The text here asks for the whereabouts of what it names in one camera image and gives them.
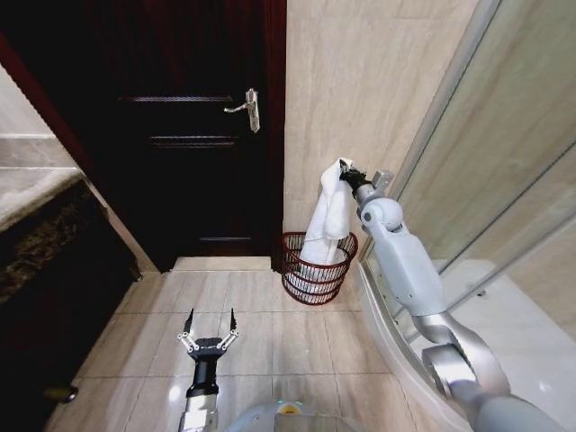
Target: door frame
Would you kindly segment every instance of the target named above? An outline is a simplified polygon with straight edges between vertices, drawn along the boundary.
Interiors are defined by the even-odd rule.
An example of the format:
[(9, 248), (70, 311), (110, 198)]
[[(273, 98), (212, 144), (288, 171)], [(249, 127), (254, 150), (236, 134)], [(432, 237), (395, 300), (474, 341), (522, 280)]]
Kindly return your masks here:
[[(269, 196), (269, 250), (272, 268), (280, 271), (282, 262), (281, 236), (284, 218), (284, 117), (286, 88), (286, 0), (261, 0), (265, 47), (265, 114), (266, 127), (262, 129), (267, 145), (267, 170), (264, 173), (267, 185), (271, 185)], [(128, 227), (150, 259), (161, 272), (172, 268), (177, 259), (176, 252), (162, 250), (162, 245), (139, 237), (132, 229), (133, 221), (127, 216), (122, 197), (113, 184), (102, 175), (82, 147), (82, 143), (56, 110), (39, 82), (10, 47), (0, 31), (0, 63), (12, 80), (20, 87), (40, 117), (48, 124), (72, 158), (84, 170), (88, 179), (96, 186), (103, 198)]]

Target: doorway threshold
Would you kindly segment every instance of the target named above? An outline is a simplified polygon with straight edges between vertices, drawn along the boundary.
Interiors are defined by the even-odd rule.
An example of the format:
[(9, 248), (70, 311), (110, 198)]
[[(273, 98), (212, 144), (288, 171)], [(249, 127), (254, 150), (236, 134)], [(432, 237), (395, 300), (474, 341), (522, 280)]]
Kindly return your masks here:
[(270, 270), (270, 256), (180, 256), (174, 264), (177, 271)]

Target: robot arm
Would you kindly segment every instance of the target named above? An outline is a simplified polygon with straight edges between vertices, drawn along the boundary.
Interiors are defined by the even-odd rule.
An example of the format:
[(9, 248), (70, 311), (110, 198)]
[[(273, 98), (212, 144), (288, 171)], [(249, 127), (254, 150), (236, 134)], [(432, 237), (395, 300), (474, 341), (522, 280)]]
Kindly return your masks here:
[(446, 310), (442, 280), (420, 240), (410, 234), (402, 208), (384, 197), (392, 174), (372, 182), (341, 162), (341, 180), (352, 187), (357, 214), (373, 238), (374, 253), (396, 300), (420, 334), (436, 346), (422, 352), (437, 390), (455, 401), (477, 432), (562, 431), (525, 400), (513, 396), (509, 381), (483, 339)]
[(218, 359), (226, 354), (228, 347), (239, 336), (236, 330), (234, 310), (230, 314), (230, 332), (224, 338), (203, 337), (194, 340), (192, 319), (194, 309), (184, 323), (184, 331), (178, 334), (178, 340), (194, 360), (194, 378), (192, 386), (186, 392), (186, 408), (180, 418), (178, 432), (210, 432), (218, 426), (216, 397), (216, 366)]

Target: marble countertop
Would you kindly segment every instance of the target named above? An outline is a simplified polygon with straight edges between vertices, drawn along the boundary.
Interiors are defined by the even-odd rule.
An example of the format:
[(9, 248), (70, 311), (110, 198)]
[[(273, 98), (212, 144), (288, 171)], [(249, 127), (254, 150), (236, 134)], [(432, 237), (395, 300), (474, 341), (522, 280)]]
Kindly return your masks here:
[(77, 168), (1, 168), (0, 232), (39, 209), (83, 176)]

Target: dark marble cabinet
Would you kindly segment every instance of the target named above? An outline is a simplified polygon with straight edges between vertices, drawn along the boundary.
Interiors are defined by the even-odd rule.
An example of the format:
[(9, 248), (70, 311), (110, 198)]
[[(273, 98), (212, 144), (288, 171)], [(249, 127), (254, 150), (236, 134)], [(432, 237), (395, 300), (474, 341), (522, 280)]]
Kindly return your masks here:
[(42, 430), (42, 394), (71, 383), (137, 275), (80, 178), (0, 232), (0, 429)]

